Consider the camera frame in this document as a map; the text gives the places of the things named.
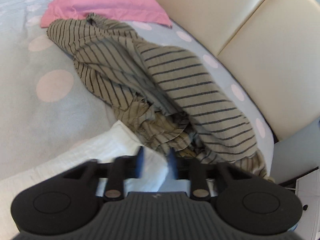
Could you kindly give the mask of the white crinkled cotton garment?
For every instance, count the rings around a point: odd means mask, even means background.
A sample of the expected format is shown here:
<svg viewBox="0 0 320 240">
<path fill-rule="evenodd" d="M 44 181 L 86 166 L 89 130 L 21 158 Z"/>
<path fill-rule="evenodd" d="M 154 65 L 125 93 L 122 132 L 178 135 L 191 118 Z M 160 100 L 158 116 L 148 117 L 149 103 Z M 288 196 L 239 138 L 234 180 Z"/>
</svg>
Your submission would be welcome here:
<svg viewBox="0 0 320 240">
<path fill-rule="evenodd" d="M 21 191 L 60 174 L 90 159 L 110 163 L 116 157 L 135 155 L 142 143 L 121 121 L 109 131 L 45 163 L 1 180 L 1 239 L 12 239 L 18 229 L 11 217 L 10 206 Z M 168 163 L 159 153 L 146 147 L 142 177 L 125 182 L 127 191 L 157 192 L 168 174 Z"/>
</svg>

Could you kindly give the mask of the striped beige garment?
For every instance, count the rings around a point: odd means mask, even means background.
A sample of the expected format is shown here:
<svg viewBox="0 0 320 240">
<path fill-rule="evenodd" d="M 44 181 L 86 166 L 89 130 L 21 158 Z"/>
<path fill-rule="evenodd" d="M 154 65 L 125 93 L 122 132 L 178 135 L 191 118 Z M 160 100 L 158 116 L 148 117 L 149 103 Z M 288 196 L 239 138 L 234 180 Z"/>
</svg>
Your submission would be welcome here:
<svg viewBox="0 0 320 240">
<path fill-rule="evenodd" d="M 88 91 L 144 145 L 269 178 L 249 119 L 193 52 L 149 42 L 131 25 L 96 14 L 55 20 L 47 35 L 72 58 Z"/>
</svg>

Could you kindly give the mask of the white bedside cabinet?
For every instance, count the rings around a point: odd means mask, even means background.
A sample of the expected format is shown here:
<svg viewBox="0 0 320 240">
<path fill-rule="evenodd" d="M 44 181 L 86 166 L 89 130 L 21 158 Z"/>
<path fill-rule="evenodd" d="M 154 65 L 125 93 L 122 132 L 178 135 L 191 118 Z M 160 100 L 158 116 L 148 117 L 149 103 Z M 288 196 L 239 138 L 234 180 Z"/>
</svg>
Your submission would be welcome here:
<svg viewBox="0 0 320 240">
<path fill-rule="evenodd" d="M 295 232 L 303 239 L 319 239 L 319 169 L 297 179 L 296 195 L 303 214 Z"/>
</svg>

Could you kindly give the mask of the beige padded headboard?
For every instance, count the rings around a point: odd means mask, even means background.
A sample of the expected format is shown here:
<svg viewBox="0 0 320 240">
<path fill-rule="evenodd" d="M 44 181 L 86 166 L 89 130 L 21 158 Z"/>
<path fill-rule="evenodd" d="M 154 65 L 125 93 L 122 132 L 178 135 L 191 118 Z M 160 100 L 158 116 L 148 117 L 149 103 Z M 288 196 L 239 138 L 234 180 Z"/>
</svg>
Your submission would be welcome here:
<svg viewBox="0 0 320 240">
<path fill-rule="evenodd" d="M 279 140 L 319 117 L 319 0 L 156 0 L 242 85 Z"/>
</svg>

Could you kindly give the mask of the pink pillow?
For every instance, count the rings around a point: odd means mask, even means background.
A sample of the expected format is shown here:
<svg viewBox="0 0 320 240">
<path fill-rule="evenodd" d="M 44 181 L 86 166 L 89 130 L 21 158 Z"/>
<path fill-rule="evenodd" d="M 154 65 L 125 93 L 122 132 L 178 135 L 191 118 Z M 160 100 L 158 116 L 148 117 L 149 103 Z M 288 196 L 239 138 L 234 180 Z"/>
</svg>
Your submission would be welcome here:
<svg viewBox="0 0 320 240">
<path fill-rule="evenodd" d="M 156 0 L 53 0 L 41 19 L 47 28 L 58 19 L 83 20 L 95 13 L 118 21 L 137 21 L 172 26 L 169 16 Z"/>
</svg>

